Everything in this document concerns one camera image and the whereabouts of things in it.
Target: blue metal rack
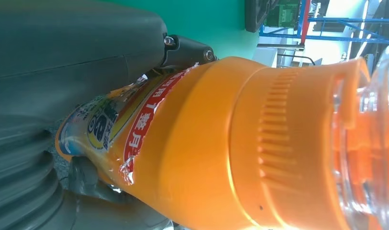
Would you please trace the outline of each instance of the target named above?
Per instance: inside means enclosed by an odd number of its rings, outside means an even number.
[[[351,42],[368,42],[368,43],[384,43],[389,44],[389,40],[378,33],[374,33],[365,29],[361,29],[358,26],[351,23],[389,23],[389,19],[360,19],[360,18],[308,18],[309,17],[310,0],[301,0],[300,5],[300,17],[297,24],[296,34],[277,34],[280,31],[288,28],[281,28],[270,33],[264,33],[264,26],[261,27],[260,36],[265,37],[284,37],[284,38],[299,38],[301,43],[304,44],[305,39],[314,40],[328,40],[328,41],[351,41]],[[307,29],[310,22],[323,22],[320,35],[307,35]],[[337,37],[337,36],[322,36],[324,25],[326,23],[340,23],[358,31],[363,31],[363,38],[358,37]],[[371,34],[371,38],[366,38],[367,34]]]

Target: red label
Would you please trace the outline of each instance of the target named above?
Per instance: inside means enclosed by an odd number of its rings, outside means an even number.
[[[145,101],[141,110],[135,118],[135,121],[127,136],[126,146],[124,148],[124,173],[130,173],[134,169],[134,156],[138,155],[148,132],[150,123],[158,105],[165,99],[173,86],[185,75],[186,71],[177,73],[167,78]]]

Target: metal bolt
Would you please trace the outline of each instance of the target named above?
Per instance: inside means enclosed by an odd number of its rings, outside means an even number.
[[[206,60],[206,61],[210,61],[210,60],[212,60],[213,58],[214,58],[213,51],[207,49],[207,50],[205,51],[205,60]]]
[[[176,45],[175,40],[173,37],[166,36],[163,40],[166,46],[174,46]]]

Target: clear plastic bottle neck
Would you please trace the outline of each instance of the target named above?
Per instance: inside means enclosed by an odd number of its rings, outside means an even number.
[[[389,47],[370,83],[357,89],[354,128],[333,114],[334,178],[352,230],[389,230]]]

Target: bottle label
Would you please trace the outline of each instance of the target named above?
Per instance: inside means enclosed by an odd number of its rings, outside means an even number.
[[[65,159],[87,156],[112,181],[133,183],[134,157],[141,150],[158,106],[186,71],[139,79],[80,105],[59,128],[55,146]]]

